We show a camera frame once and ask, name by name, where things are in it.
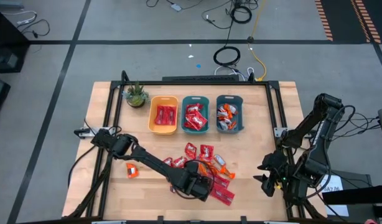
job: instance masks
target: white paper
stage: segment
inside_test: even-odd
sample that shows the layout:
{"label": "white paper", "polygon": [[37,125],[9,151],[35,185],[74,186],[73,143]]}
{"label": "white paper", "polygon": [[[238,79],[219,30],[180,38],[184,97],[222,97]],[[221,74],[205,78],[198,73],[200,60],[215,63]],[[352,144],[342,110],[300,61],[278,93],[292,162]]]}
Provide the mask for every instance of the white paper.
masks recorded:
{"label": "white paper", "polygon": [[[326,183],[328,179],[328,175],[325,175],[325,177],[321,181],[321,186]],[[343,190],[342,186],[342,180],[339,176],[331,175],[328,185],[325,187],[325,189],[322,191],[322,193],[325,192],[333,192]],[[335,210],[336,213],[338,213],[340,216],[348,217],[348,210],[346,205],[330,205],[330,207]],[[325,206],[325,209],[327,210],[328,215],[335,215],[328,207]]]}

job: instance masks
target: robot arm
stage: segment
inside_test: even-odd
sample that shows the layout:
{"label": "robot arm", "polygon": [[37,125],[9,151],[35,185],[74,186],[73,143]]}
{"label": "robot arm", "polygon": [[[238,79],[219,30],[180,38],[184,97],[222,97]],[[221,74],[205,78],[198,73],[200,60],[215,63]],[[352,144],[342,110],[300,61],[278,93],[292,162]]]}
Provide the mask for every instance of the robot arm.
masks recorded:
{"label": "robot arm", "polygon": [[[186,162],[183,169],[170,167],[157,157],[148,153],[138,144],[138,140],[129,134],[119,134],[113,137],[109,131],[101,129],[91,143],[109,149],[115,159],[142,162],[166,177],[177,190],[185,195],[192,195],[203,202],[206,201],[212,189],[212,180],[198,174],[198,162]],[[128,156],[125,155],[131,146],[131,154]]]}
{"label": "robot arm", "polygon": [[308,150],[300,156],[295,165],[287,163],[282,151],[275,151],[264,157],[261,170],[269,170],[269,177],[255,176],[262,182],[262,189],[272,197],[277,183],[282,184],[284,198],[294,205],[305,203],[308,187],[317,187],[327,173],[327,150],[338,122],[344,114],[344,106],[338,98],[325,93],[314,101],[313,110],[293,130],[284,131],[277,140],[280,149],[300,148],[303,137],[317,124],[318,129]]}

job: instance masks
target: teal bin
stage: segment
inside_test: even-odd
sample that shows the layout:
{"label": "teal bin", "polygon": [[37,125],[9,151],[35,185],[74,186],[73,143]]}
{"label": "teal bin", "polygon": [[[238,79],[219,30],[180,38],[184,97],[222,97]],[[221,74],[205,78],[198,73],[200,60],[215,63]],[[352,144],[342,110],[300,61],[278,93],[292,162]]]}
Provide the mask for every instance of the teal bin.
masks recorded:
{"label": "teal bin", "polygon": [[217,97],[217,100],[216,100],[217,107],[220,107],[224,105],[225,103],[228,103],[229,105],[233,105],[238,111],[238,114],[234,115],[232,119],[233,121],[236,121],[236,126],[232,130],[223,130],[220,126],[218,118],[216,117],[217,131],[223,134],[236,134],[244,128],[242,123],[243,99],[240,96],[231,96],[231,95],[221,95]]}
{"label": "teal bin", "polygon": [[[186,128],[184,126],[186,120],[185,120],[185,108],[187,105],[192,105],[199,103],[203,105],[202,110],[199,112],[202,114],[204,118],[206,118],[208,121],[204,125],[204,127],[201,130],[195,130]],[[209,99],[204,96],[187,96],[183,99],[182,107],[181,107],[181,128],[184,130],[187,134],[205,134],[209,130]]]}

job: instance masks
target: wooden tabletop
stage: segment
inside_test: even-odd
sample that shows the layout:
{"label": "wooden tabletop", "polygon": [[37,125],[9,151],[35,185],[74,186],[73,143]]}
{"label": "wooden tabletop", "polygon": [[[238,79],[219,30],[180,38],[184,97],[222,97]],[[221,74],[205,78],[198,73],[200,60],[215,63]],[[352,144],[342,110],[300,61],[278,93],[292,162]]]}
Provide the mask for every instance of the wooden tabletop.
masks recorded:
{"label": "wooden tabletop", "polygon": [[[294,128],[303,120],[296,84],[280,82],[280,87],[288,127]],[[181,114],[181,102],[184,97],[206,96],[210,100],[209,121],[213,121],[213,124],[210,125],[208,132],[201,136],[185,134],[180,125],[175,134],[159,136],[151,133],[147,127],[149,105],[134,109],[124,101],[119,119],[119,126],[122,127],[123,133],[136,136],[142,147],[162,160],[167,157],[175,159],[185,156],[184,147],[188,142],[196,146],[201,144],[214,146],[214,153],[221,155],[227,162],[228,170],[236,173],[236,178],[228,187],[235,197],[230,206],[212,197],[209,197],[206,202],[185,200],[169,192],[169,183],[165,178],[144,164],[132,161],[140,174],[135,179],[128,179],[125,161],[114,161],[106,199],[105,220],[156,220],[159,215],[163,215],[165,220],[240,220],[240,216],[243,215],[250,221],[287,220],[282,192],[276,190],[273,197],[267,197],[261,190],[261,183],[252,178],[254,175],[267,174],[265,171],[257,170],[256,167],[261,164],[266,154],[275,149],[264,86],[154,85],[144,88],[151,98],[154,96],[177,97],[179,114]],[[86,116],[90,126],[102,126],[108,93],[109,82],[94,84]],[[279,123],[275,92],[272,91],[272,93]],[[118,93],[115,93],[110,126],[114,117],[117,95]],[[238,95],[244,100],[245,128],[238,134],[220,134],[215,127],[216,98],[219,95]],[[92,147],[90,140],[80,141],[77,157]],[[92,151],[74,169],[63,215],[74,211],[90,189],[96,155],[97,150]],[[99,201],[100,191],[96,194],[95,211],[93,211],[95,215]],[[322,215],[326,216],[325,207],[317,196],[310,201]]]}

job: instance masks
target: gray floor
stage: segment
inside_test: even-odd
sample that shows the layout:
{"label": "gray floor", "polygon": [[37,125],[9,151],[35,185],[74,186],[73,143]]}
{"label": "gray floor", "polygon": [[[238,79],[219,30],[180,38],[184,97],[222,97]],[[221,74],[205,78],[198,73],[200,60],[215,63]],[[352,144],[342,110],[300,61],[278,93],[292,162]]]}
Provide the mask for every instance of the gray floor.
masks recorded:
{"label": "gray floor", "polygon": [[[84,2],[28,0],[26,10],[36,10],[40,19],[49,20],[52,31],[44,39],[70,40]],[[192,4],[186,0],[176,2],[182,6]],[[137,0],[91,0],[80,39],[224,39],[225,30],[200,18],[202,11],[220,2],[224,1],[205,1],[194,9],[176,13],[164,0],[155,8],[147,8],[144,1]],[[230,21],[224,9],[210,12],[209,16],[219,26]],[[252,26],[235,25],[231,38],[245,39]],[[255,38],[324,40],[325,35],[313,1],[271,0],[262,13]],[[121,70],[126,70],[132,80],[211,75],[217,67],[213,54],[221,46],[76,46],[17,222],[60,218],[67,174],[79,143],[72,131],[83,124],[93,82],[117,80]],[[246,73],[247,67],[254,67],[260,74],[262,69],[247,45],[235,47],[241,50],[238,68]],[[304,114],[321,92],[340,97],[368,117],[375,117],[382,108],[382,66],[371,45],[269,44],[252,48],[268,68],[267,80],[296,81]],[[0,223],[7,222],[67,50],[68,45],[33,45],[21,73],[0,75],[12,86],[0,116]],[[233,57],[221,54],[219,59]],[[336,140],[329,156],[333,169],[371,174],[374,185],[382,184],[380,130]]]}

